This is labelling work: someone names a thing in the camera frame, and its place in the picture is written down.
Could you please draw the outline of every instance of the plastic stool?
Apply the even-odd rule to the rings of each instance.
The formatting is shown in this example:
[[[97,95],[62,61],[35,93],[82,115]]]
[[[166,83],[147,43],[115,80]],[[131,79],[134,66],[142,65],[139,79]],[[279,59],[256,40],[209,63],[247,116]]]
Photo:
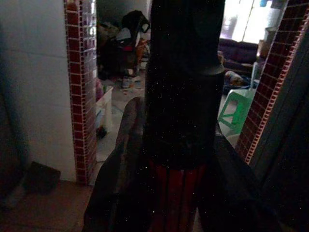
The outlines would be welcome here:
[[[228,135],[240,134],[243,124],[246,120],[248,111],[250,109],[255,90],[235,89],[228,93],[223,109],[219,115],[218,121],[228,126],[232,131]],[[225,110],[231,101],[237,102],[236,110],[232,114],[225,114]],[[227,117],[232,117],[232,122],[225,120]]]

